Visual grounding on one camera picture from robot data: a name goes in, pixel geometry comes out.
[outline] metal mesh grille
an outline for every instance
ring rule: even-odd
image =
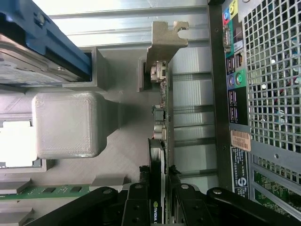
[[[264,0],[243,23],[252,139],[300,153],[301,0]]]
[[[301,185],[301,174],[298,174],[292,170],[286,169],[282,166],[276,165],[268,160],[265,160],[263,158],[254,156],[254,163],[257,165],[260,165],[286,179],[289,179],[296,184]]]

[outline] green circuit board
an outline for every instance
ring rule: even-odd
[[[90,185],[29,186],[19,194],[0,195],[0,202],[7,200],[72,198],[89,193]]]
[[[254,181],[265,189],[269,190],[273,195],[279,199],[285,201],[298,211],[301,211],[301,196],[287,189],[286,187],[271,181],[269,178],[261,175],[258,172],[254,172]],[[262,205],[275,210],[281,214],[290,216],[285,210],[276,205],[273,201],[266,196],[255,190],[255,199]]]

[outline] ethernet port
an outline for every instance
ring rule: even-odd
[[[243,65],[243,52],[235,54],[235,68],[240,68]]]

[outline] barcode sticker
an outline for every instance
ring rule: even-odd
[[[247,152],[251,151],[251,136],[248,133],[231,130],[232,146],[243,149]]]

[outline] white sticker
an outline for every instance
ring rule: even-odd
[[[62,81],[29,69],[19,69],[16,64],[9,61],[0,61],[0,84],[18,83],[27,84],[24,86],[41,86],[50,83],[62,83]]]
[[[234,52],[240,50],[244,46],[244,42],[242,40],[234,43]]]
[[[231,144],[244,151],[251,151],[251,136],[248,133],[231,130]]]

